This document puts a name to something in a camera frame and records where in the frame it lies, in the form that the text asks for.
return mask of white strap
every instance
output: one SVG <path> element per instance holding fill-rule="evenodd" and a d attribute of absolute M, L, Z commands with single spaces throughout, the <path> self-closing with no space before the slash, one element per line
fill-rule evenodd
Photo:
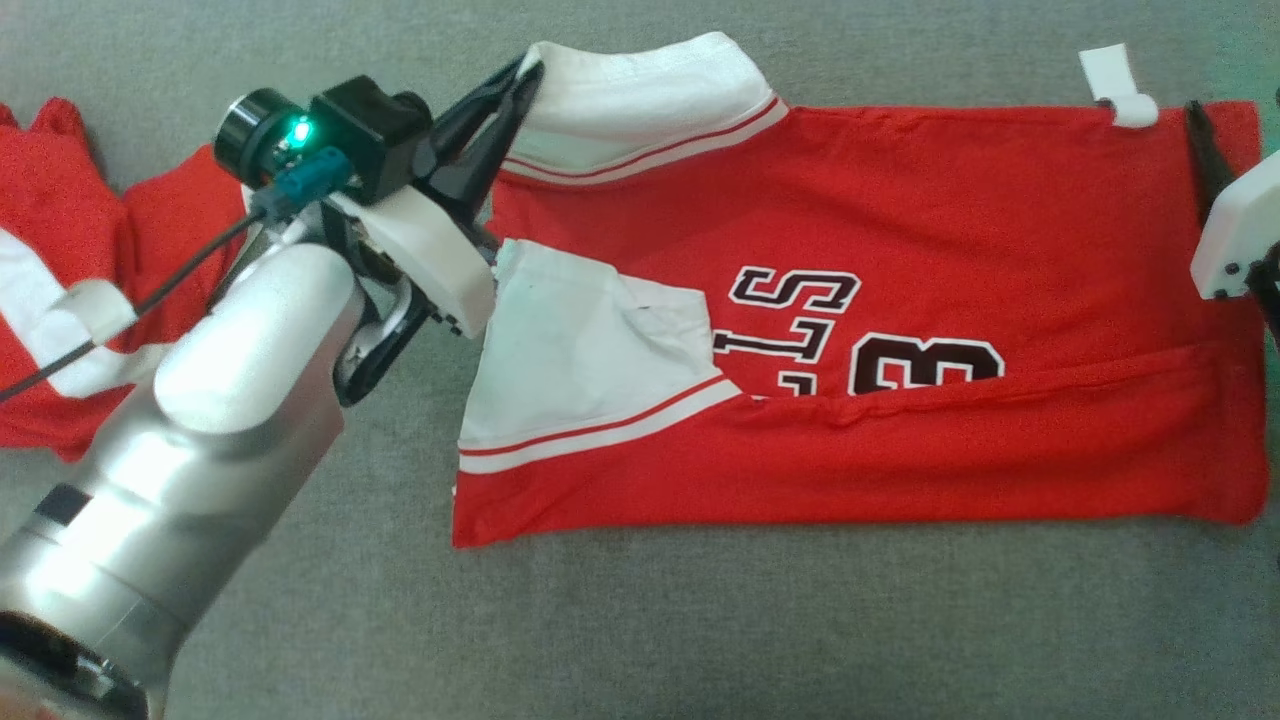
<path fill-rule="evenodd" d="M 1080 65 L 1089 82 L 1093 100 L 1115 111 L 1116 127 L 1148 128 L 1160 119 L 1160 106 L 1149 95 L 1138 92 L 1129 67 L 1129 51 L 1121 42 L 1080 51 Z"/>
<path fill-rule="evenodd" d="M 49 311 L 74 315 L 93 345 L 106 345 L 138 319 L 120 288 L 97 278 L 73 284 Z"/>
<path fill-rule="evenodd" d="M 0 319 L 44 368 L 67 351 L 91 340 L 84 324 L 70 313 L 49 313 L 67 295 L 40 255 L 13 234 L 0 231 Z M 88 397 L 114 387 L 133 384 L 154 370 L 168 345 L 145 345 L 133 354 L 97 347 L 49 379 L 64 397 Z"/>

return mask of printed number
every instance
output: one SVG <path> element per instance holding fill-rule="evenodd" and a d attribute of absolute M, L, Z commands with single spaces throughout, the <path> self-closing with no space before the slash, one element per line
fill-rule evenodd
<path fill-rule="evenodd" d="M 831 337 L 831 328 L 833 327 L 836 327 L 835 320 L 796 318 L 791 323 L 791 332 L 800 336 L 800 340 L 796 341 L 768 340 L 749 334 L 736 334 L 730 331 L 716 331 L 712 348 L 721 354 L 741 350 L 760 355 L 777 355 L 790 357 L 796 363 L 812 365 L 822 359 L 822 351 L 827 347 L 827 340 Z"/>
<path fill-rule="evenodd" d="M 739 305 L 782 310 L 795 305 L 805 291 L 813 291 L 803 305 L 805 310 L 842 314 L 860 287 L 861 281 L 851 273 L 790 270 L 778 278 L 778 270 L 773 268 L 746 265 L 733 281 L 728 297 Z M 716 331 L 712 347 L 719 354 L 756 352 L 813 365 L 822 359 L 835 327 L 835 319 L 796 318 L 791 323 L 791 332 L 797 340 L 769 340 Z M 901 384 L 886 377 L 884 370 L 892 365 L 902 370 Z M 868 333 L 854 346 L 849 370 L 849 393 L 867 395 L 899 387 L 940 386 L 946 382 L 948 372 L 963 373 L 966 382 L 998 378 L 1005 374 L 1005 360 L 988 342 Z M 778 373 L 778 387 L 790 389 L 796 396 L 817 395 L 818 375 L 782 370 Z"/>
<path fill-rule="evenodd" d="M 788 387 L 796 397 L 801 395 L 818 395 L 817 373 L 791 373 L 782 370 L 778 373 L 778 387 Z"/>
<path fill-rule="evenodd" d="M 896 380 L 884 377 L 888 365 L 902 368 L 901 387 L 940 386 L 945 382 L 947 370 L 964 373 L 965 382 L 1005 374 L 1005 359 L 988 342 L 954 338 L 925 341 L 868 333 L 854 346 L 849 393 L 867 395 L 900 387 Z"/>
<path fill-rule="evenodd" d="M 854 295 L 861 286 L 858 275 L 828 270 L 791 270 L 782 275 L 772 290 L 763 290 L 778 272 L 773 268 L 748 265 L 737 274 L 733 290 L 728 297 L 739 305 L 759 305 L 762 307 L 790 307 L 804 293 L 804 290 L 826 291 L 814 293 L 805 301 L 804 309 L 815 313 L 840 314 L 849 309 Z"/>

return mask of white tag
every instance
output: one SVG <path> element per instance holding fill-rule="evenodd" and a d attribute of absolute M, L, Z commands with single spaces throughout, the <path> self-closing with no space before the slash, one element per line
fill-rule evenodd
<path fill-rule="evenodd" d="M 1080 65 L 1089 82 L 1093 100 L 1115 111 L 1115 126 L 1147 128 L 1160 119 L 1160 106 L 1149 95 L 1138 92 L 1129 68 L 1129 51 L 1121 42 L 1080 51 Z"/>

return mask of red cloth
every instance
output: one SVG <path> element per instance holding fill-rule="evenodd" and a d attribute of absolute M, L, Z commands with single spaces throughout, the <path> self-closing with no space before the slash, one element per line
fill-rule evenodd
<path fill-rule="evenodd" d="M 0 272 L 5 264 L 10 270 L 22 266 L 33 252 L 38 272 L 19 273 L 31 282 L 51 273 L 65 288 L 104 278 L 133 302 L 244 214 L 239 183 L 216 167 L 207 146 L 118 197 L 93 164 L 79 111 L 61 99 L 45 104 L 26 131 L 0 105 L 0 177 L 5 178 Z M 238 245 L 239 240 L 206 261 L 160 307 L 113 341 L 110 350 L 129 354 L 179 338 L 204 314 Z M 17 282 L 0 287 L 0 296 L 9 292 L 0 297 L 0 309 L 9 307 L 17 316 L 47 307 L 35 306 L 40 300 L 15 297 L 17 287 Z M 35 372 L 37 364 L 15 334 L 13 318 L 3 319 L 0 387 L 8 387 Z M 118 387 L 74 398 L 42 383 L 0 405 L 0 447 L 49 447 L 74 460 L 127 392 L 127 387 Z"/>
<path fill-rule="evenodd" d="M 1256 164 L 1256 108 L 1208 110 L 1231 165 Z M 799 341 L 797 318 L 829 319 L 827 350 L 810 364 L 717 351 L 744 395 L 640 439 L 460 473 L 456 544 L 671 523 L 1245 523 L 1262 509 L 1262 323 L 1192 282 L 1180 110 L 1130 131 L 1093 108 L 792 108 L 739 145 L 671 155 L 609 182 L 508 172 L 492 229 L 700 290 L 717 333 Z M 840 314 L 808 310 L 812 292 L 745 302 L 742 273 L 762 269 L 755 296 L 785 295 L 787 272 L 860 284 Z M 856 392 L 876 334 L 980 342 L 1004 366 Z M 780 387 L 799 370 L 815 395 Z M 881 372 L 904 383 L 901 364 Z"/>

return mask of red jersey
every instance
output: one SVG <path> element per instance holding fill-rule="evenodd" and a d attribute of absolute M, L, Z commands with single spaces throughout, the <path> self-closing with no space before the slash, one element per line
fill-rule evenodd
<path fill-rule="evenodd" d="M 69 287 L 106 279 L 138 302 L 244 214 L 239 183 L 209 146 L 116 196 L 93 164 L 79 111 L 60 99 L 27 129 L 0 105 L 0 388 L 90 340 L 77 318 L 50 311 Z M 237 250 L 238 241 L 216 252 L 106 347 L 0 405 L 0 447 L 79 459 L 131 386 L 204 316 Z"/>
<path fill-rule="evenodd" d="M 536 51 L 456 544 L 1261 510 L 1262 323 L 1192 282 L 1180 110 L 792 106 L 718 33 Z M 1256 109 L 1208 111 L 1256 163 Z"/>

